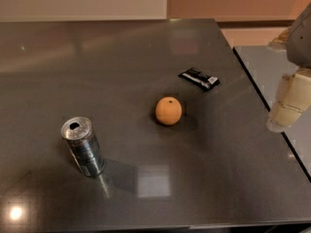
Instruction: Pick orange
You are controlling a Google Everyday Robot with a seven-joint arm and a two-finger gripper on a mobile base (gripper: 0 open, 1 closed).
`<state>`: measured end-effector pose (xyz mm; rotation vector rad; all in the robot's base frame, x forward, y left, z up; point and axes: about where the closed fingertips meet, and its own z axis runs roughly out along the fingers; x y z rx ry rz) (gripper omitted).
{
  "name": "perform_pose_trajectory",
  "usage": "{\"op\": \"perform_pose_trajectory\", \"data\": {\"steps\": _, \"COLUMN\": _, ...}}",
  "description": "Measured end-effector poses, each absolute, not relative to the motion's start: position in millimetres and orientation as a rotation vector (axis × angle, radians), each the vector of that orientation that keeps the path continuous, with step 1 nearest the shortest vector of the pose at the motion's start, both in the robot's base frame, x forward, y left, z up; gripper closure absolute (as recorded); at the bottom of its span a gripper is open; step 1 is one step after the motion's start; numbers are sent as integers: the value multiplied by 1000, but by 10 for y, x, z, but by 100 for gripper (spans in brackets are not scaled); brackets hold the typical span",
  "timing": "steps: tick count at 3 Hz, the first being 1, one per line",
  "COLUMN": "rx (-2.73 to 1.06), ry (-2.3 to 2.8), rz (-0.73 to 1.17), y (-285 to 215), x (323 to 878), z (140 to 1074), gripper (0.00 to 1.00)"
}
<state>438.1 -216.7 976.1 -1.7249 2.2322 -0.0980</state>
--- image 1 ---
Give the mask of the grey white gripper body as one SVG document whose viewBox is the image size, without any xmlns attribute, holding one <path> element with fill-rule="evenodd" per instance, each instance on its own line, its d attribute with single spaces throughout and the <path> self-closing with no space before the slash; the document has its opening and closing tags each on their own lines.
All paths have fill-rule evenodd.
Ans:
<svg viewBox="0 0 311 233">
<path fill-rule="evenodd" d="M 297 66 L 311 68 L 311 3 L 290 28 L 287 58 Z"/>
</svg>

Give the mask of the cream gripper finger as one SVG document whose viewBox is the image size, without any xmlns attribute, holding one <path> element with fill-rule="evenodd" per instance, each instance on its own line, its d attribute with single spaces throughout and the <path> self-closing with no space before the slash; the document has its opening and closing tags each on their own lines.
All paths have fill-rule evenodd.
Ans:
<svg viewBox="0 0 311 233">
<path fill-rule="evenodd" d="M 290 34 L 290 29 L 289 28 L 285 29 L 277 37 L 275 37 L 272 41 L 270 41 L 267 47 L 270 50 L 274 50 L 274 51 L 286 51 L 289 34 Z"/>
<path fill-rule="evenodd" d="M 311 70 L 298 69 L 292 75 L 285 74 L 279 82 L 266 126 L 272 132 L 284 132 L 310 106 Z"/>
</svg>

